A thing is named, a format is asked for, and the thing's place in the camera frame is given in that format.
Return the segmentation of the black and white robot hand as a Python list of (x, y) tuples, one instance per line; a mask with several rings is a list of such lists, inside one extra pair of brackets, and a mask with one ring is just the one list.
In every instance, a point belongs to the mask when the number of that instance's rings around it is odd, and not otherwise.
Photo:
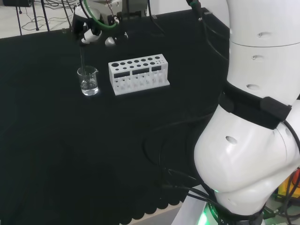
[(75, 7), (71, 30), (81, 46), (105, 36), (105, 45), (119, 45), (128, 40), (122, 27), (121, 0), (81, 0)]

